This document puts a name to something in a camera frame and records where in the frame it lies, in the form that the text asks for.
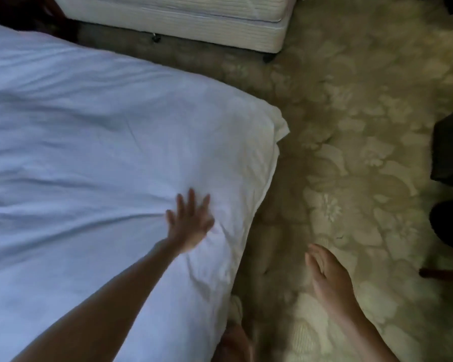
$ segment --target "person's leg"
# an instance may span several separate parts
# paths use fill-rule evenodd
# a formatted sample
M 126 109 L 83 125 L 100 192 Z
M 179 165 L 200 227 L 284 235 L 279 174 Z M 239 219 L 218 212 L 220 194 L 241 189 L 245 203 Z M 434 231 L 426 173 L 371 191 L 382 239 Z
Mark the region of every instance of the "person's leg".
M 240 299 L 230 299 L 229 320 L 211 362 L 253 362 L 252 345 L 242 328 Z

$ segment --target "wooden chair leg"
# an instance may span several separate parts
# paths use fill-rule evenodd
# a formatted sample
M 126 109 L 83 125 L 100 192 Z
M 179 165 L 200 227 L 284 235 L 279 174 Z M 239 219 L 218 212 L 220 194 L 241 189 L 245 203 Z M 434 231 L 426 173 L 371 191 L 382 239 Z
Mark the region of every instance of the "wooden chair leg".
M 421 268 L 419 275 L 423 278 L 433 278 L 436 280 L 453 281 L 453 270 L 440 270 Z

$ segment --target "bed caster wheel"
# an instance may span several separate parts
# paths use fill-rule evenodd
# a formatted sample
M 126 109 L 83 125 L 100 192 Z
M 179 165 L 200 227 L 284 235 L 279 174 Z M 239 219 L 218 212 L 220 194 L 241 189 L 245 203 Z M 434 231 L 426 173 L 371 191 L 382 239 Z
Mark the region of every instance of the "bed caster wheel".
M 264 63 L 270 63 L 277 57 L 277 54 L 278 53 L 265 53 L 263 54 L 262 60 Z
M 151 40 L 154 43 L 159 43 L 161 41 L 161 36 L 159 34 L 153 33 L 153 36 L 151 37 Z

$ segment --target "flower pattern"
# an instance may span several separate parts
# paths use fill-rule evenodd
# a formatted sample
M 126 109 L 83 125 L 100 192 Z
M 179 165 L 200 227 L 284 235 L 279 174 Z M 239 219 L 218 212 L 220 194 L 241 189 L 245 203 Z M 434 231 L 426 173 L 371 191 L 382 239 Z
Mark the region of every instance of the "flower pattern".
M 453 360 L 453 284 L 417 274 L 440 243 L 428 222 L 441 200 L 429 181 L 431 130 L 453 111 L 453 19 L 437 0 L 299 1 L 269 64 L 256 52 L 167 36 L 154 44 L 92 24 L 80 39 L 216 78 L 288 121 L 234 285 L 258 360 L 358 360 L 313 297 L 303 264 L 313 242 L 348 269 L 402 361 Z M 449 249 L 442 263 L 453 266 Z

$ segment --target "person's right hand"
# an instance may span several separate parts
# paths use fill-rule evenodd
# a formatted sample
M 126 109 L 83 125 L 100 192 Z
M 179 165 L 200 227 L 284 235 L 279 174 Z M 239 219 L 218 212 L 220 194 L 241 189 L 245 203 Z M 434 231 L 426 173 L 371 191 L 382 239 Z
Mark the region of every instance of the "person's right hand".
M 312 272 L 315 295 L 330 317 L 344 324 L 364 316 L 354 296 L 351 277 L 334 254 L 321 245 L 311 244 L 305 253 L 305 263 Z

